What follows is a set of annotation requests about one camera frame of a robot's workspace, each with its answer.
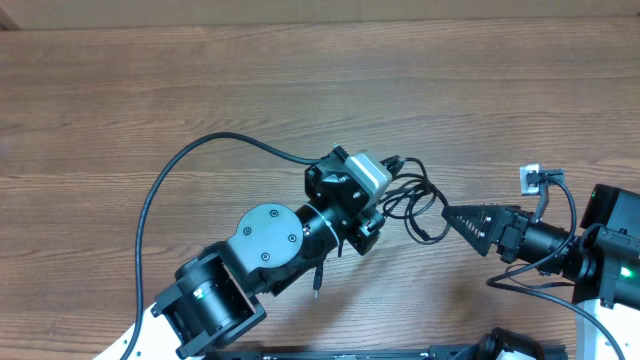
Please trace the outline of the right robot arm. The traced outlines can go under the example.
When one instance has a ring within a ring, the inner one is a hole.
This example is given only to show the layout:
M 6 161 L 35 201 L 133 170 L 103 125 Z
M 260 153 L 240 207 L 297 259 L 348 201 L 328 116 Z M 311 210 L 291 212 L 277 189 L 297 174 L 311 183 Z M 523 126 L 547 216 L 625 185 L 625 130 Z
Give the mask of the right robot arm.
M 493 288 L 563 306 L 577 316 L 579 359 L 639 356 L 639 196 L 598 184 L 569 229 L 542 220 L 549 189 L 567 185 L 534 177 L 522 192 L 540 198 L 535 212 L 518 206 L 448 206 L 443 218 L 480 255 L 496 249 L 504 273 Z

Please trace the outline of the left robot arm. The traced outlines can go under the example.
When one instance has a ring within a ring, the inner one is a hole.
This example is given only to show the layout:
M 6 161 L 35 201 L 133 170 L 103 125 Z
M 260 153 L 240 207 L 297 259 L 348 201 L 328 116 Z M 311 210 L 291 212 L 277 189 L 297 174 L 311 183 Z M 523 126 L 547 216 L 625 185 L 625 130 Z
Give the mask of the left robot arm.
M 395 174 L 395 156 L 337 147 L 305 171 L 308 202 L 297 210 L 265 203 L 248 210 L 227 240 L 180 267 L 102 359 L 202 359 L 265 319 L 260 293 L 278 295 L 350 244 L 370 251 L 384 218 L 376 206 Z M 139 334 L 131 338 L 132 331 Z

